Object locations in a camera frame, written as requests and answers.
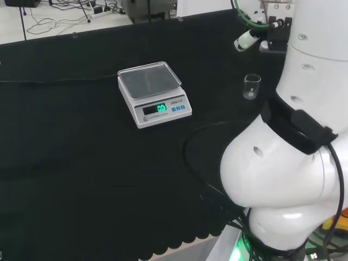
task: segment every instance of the black cloth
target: black cloth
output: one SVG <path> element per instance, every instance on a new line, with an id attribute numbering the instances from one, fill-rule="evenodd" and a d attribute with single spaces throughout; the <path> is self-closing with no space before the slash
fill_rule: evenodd
<path id="1" fill-rule="evenodd" d="M 165 61 L 182 81 L 191 117 L 137 129 L 117 79 L 0 83 L 0 251 L 5 261 L 149 259 L 223 217 L 201 200 L 187 157 L 223 191 L 223 149 L 260 113 L 283 55 L 237 53 L 233 11 L 0 46 L 0 80 L 96 78 Z M 258 97 L 242 96 L 247 73 Z"/>

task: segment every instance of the hole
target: hole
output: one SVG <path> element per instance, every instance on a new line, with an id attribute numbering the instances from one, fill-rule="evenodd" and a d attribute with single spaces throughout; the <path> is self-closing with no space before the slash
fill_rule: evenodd
<path id="1" fill-rule="evenodd" d="M 336 163 L 335 163 L 335 160 L 333 159 L 333 156 L 330 154 L 330 163 L 333 165 L 333 166 L 336 166 Z"/>
<path id="2" fill-rule="evenodd" d="M 315 68 L 310 64 L 302 64 L 302 69 L 306 71 L 312 71 L 312 72 L 315 70 Z"/>
<path id="3" fill-rule="evenodd" d="M 308 37 L 305 34 L 299 34 L 299 39 L 300 40 L 307 40 Z"/>
<path id="4" fill-rule="evenodd" d="M 254 152 L 257 156 L 263 157 L 262 150 L 260 150 L 258 147 L 254 147 Z"/>
<path id="5" fill-rule="evenodd" d="M 296 104 L 300 104 L 303 102 L 303 100 L 297 96 L 291 96 L 290 99 Z"/>

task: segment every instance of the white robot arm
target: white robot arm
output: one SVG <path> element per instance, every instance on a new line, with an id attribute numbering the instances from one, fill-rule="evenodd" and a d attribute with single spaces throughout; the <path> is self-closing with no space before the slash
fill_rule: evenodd
<path id="1" fill-rule="evenodd" d="M 328 135 L 348 180 L 346 10 L 347 0 L 296 1 L 277 102 L 268 109 L 304 111 L 308 115 L 300 122 L 304 128 L 314 120 L 328 127 L 326 131 L 331 129 Z M 233 202 L 252 208 L 251 232 L 267 246 L 291 250 L 302 246 L 312 231 L 336 213 L 338 170 L 326 146 L 313 150 L 301 142 L 306 133 L 299 123 L 291 136 L 289 129 L 277 126 L 281 124 L 277 119 L 268 122 L 266 118 L 259 115 L 226 148 L 221 180 Z"/>

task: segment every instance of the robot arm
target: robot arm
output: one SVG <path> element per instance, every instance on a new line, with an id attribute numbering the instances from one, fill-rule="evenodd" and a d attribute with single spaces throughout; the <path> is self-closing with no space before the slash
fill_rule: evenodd
<path id="1" fill-rule="evenodd" d="M 234 0 L 235 9 L 241 22 L 250 28 L 234 42 L 238 52 L 243 52 L 264 38 L 260 50 L 262 52 L 285 52 L 290 36 L 295 0 L 254 1 Z"/>
<path id="2" fill-rule="evenodd" d="M 301 128 L 315 121 L 338 135 L 326 138 L 332 138 L 343 176 L 348 178 L 347 9 L 347 0 L 336 0 L 334 5 L 326 0 L 297 0 L 277 102 L 271 107 L 288 110 L 292 116 L 304 111 L 308 117 L 297 121 L 293 135 L 281 120 L 277 122 L 282 115 L 274 121 L 259 115 L 222 157 L 226 193 L 236 204 L 252 208 L 251 232 L 278 250 L 302 246 L 336 213 L 340 198 L 338 170 L 330 151 L 302 142 L 301 135 L 307 133 Z M 294 124 L 291 121 L 296 119 L 283 120 Z"/>

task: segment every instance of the white floor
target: white floor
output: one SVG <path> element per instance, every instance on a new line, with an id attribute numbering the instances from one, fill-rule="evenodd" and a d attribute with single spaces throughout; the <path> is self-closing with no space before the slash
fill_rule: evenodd
<path id="1" fill-rule="evenodd" d="M 107 0 L 107 3 L 115 3 L 114 0 Z M 104 0 L 97 0 L 97 4 L 105 4 Z M 97 19 L 91 19 L 91 23 L 87 23 L 87 19 L 83 18 L 84 13 L 81 9 L 59 10 L 51 7 L 48 2 L 40 2 L 38 7 L 26 8 L 27 15 L 23 17 L 25 29 L 29 29 L 36 24 L 36 21 L 32 18 L 36 18 L 37 21 L 42 18 L 53 18 L 55 20 L 77 20 L 79 21 L 64 21 L 66 23 L 79 23 L 79 24 L 60 24 L 58 28 L 51 29 L 49 32 L 42 34 L 30 34 L 26 32 L 27 39 L 36 39 L 48 36 L 55 36 L 58 34 L 71 34 L 73 32 L 84 32 L 102 28 L 125 26 L 132 24 L 127 15 L 120 15 L 118 13 L 112 13 Z M 41 33 L 49 30 L 54 26 L 54 23 L 47 23 L 44 25 L 36 26 L 30 30 L 32 33 Z M 4 0 L 0 0 L 0 44 L 7 44 L 9 42 L 23 41 L 23 29 L 18 8 L 7 7 Z"/>

